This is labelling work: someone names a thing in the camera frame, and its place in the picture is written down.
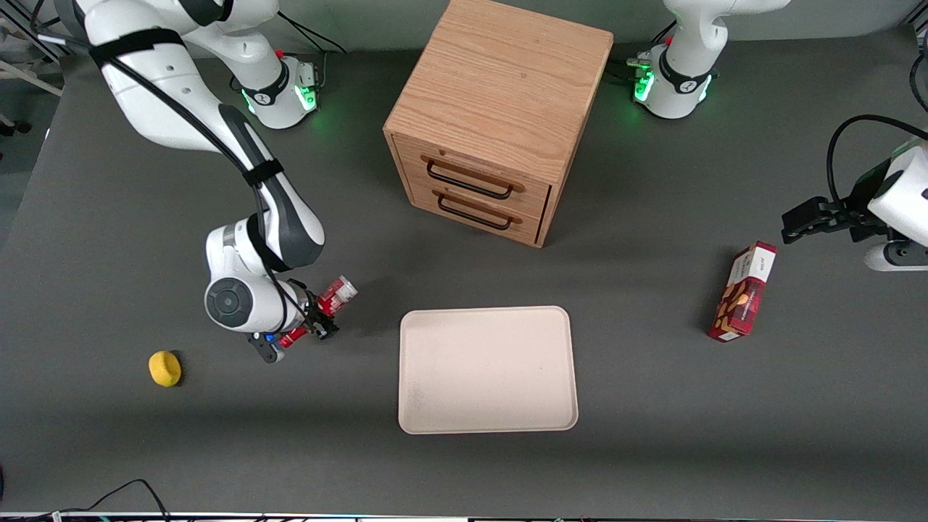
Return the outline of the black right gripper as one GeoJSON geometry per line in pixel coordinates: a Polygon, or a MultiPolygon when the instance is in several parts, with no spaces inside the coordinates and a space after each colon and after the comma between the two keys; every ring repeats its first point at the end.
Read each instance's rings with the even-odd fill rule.
{"type": "MultiPolygon", "coordinates": [[[[318,312],[316,297],[308,290],[304,282],[286,280],[286,283],[294,291],[299,313],[302,314],[302,327],[308,333],[315,334],[321,341],[338,333],[339,327],[334,323],[334,318],[323,312],[318,312]]],[[[275,333],[255,331],[255,333],[249,335],[249,344],[255,348],[262,360],[268,364],[277,363],[285,357],[286,350],[279,344],[280,340],[281,335],[275,333]]]]}

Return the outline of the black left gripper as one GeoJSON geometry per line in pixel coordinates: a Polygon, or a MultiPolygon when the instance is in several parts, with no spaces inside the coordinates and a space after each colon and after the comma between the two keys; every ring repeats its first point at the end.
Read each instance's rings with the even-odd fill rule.
{"type": "Polygon", "coordinates": [[[826,197],[812,197],[785,212],[782,219],[783,244],[793,244],[802,237],[822,231],[827,232],[833,221],[832,231],[847,229],[852,242],[861,242],[875,236],[884,236],[888,241],[902,241],[904,235],[876,217],[868,204],[881,191],[891,159],[885,159],[856,179],[845,197],[839,197],[832,179],[832,201],[826,197]]]}

